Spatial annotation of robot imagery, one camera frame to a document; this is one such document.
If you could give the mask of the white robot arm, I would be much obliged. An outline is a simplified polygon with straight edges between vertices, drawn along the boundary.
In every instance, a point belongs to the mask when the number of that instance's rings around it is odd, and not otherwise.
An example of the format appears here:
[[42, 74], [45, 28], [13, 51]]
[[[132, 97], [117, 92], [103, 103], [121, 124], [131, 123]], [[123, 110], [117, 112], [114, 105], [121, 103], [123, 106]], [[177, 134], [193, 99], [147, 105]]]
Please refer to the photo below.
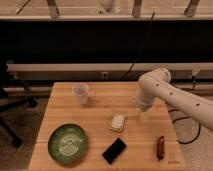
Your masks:
[[160, 98], [213, 131], [213, 101], [178, 89], [170, 81], [171, 74], [166, 68], [142, 74], [134, 97], [137, 107], [146, 111]]

